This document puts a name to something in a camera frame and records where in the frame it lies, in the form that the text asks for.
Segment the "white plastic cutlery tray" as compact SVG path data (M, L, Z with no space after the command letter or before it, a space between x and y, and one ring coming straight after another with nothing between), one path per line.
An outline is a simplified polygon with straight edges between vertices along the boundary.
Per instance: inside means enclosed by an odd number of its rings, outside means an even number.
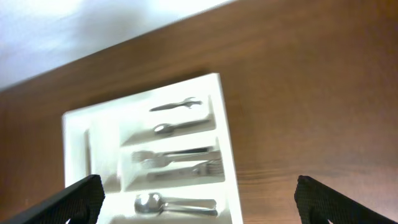
M202 105L171 110L151 108L197 97ZM171 135L155 135L162 123L210 119L209 123L177 129ZM242 213L220 76L201 77L155 88L115 100L66 112L63 123L65 185L97 174L105 200L98 223L241 223ZM166 167L145 169L133 162L137 151L167 152L213 146L220 151L224 175L187 177L150 182L150 172L192 167L205 161L172 162ZM139 194L158 192L164 197L216 200L217 217L163 212L135 212Z

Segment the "silver fork tines down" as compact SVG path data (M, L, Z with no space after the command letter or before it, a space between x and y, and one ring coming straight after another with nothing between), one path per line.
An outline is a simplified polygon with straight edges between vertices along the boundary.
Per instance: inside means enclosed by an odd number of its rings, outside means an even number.
M158 180L175 180L185 179L187 177L218 175L224 175L224 168L221 160L205 161L192 167L184 167L162 172L150 172L146 175L146 179L153 182Z

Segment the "silver fork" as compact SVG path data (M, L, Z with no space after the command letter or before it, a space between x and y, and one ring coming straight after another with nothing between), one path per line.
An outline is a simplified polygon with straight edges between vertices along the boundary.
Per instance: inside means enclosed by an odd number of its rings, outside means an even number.
M141 162L141 166L145 169L154 169L166 167L172 162L190 162L190 161L211 161L221 159L220 151L210 151L203 153L194 153L179 156L160 156L153 159L146 159Z

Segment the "large silver spoon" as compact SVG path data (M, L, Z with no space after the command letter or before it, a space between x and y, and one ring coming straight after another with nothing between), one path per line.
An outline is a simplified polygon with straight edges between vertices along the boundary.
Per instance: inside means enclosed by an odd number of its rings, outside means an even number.
M170 198L158 192L139 194L134 201L135 212L142 215L160 215L164 207L199 207L216 209L214 199Z

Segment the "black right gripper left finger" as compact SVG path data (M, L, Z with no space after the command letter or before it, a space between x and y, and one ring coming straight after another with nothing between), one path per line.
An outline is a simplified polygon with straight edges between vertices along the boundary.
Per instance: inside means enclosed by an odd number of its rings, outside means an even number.
M43 202L5 220L6 224L96 224L105 194L101 177L89 175Z

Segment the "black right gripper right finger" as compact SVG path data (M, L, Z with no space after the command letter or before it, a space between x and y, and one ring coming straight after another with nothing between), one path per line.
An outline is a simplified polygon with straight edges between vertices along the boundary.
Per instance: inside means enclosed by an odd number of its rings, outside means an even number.
M306 175L300 175L294 200L302 224L397 224Z

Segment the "silver fork diagonal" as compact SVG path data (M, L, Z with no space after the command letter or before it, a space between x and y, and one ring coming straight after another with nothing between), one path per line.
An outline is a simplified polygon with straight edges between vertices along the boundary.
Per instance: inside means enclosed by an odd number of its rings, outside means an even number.
M197 147L197 148L184 149L184 150L178 150L178 151L167 151L167 152L137 151L137 152L132 153L131 159L133 162L142 162L146 159L152 159L154 157L159 157L159 156L168 156L168 155L175 155L175 154L203 153L203 152L212 151L213 149L214 149L213 146L207 146L207 147Z

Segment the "small silver spoon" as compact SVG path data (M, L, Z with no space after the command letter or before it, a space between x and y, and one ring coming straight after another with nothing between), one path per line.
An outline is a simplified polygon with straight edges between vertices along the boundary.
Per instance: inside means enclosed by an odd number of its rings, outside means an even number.
M151 108L149 111L153 112L153 111L171 110L171 109L178 108L181 106L191 108L193 105L202 105L202 104L203 104L203 102L201 99L199 99L197 97L188 97L180 102L156 106L154 108Z
M155 135L165 135L165 134L171 135L177 129L191 128L191 127L209 123L209 122L210 122L210 119L201 119L201 120L187 121L184 123L177 123L177 124L162 123L162 124L158 124L157 126L155 126L153 128L153 132Z

